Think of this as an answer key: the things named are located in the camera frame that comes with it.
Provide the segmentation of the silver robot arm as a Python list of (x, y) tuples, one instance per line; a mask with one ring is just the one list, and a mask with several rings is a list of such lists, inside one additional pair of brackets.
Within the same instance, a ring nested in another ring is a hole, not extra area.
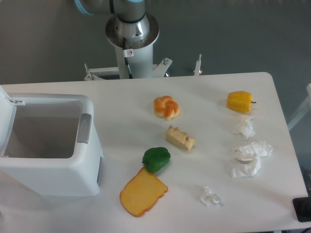
[(153, 41), (143, 0), (76, 0), (74, 3), (86, 15), (113, 15), (106, 24), (105, 33), (117, 47), (140, 49)]

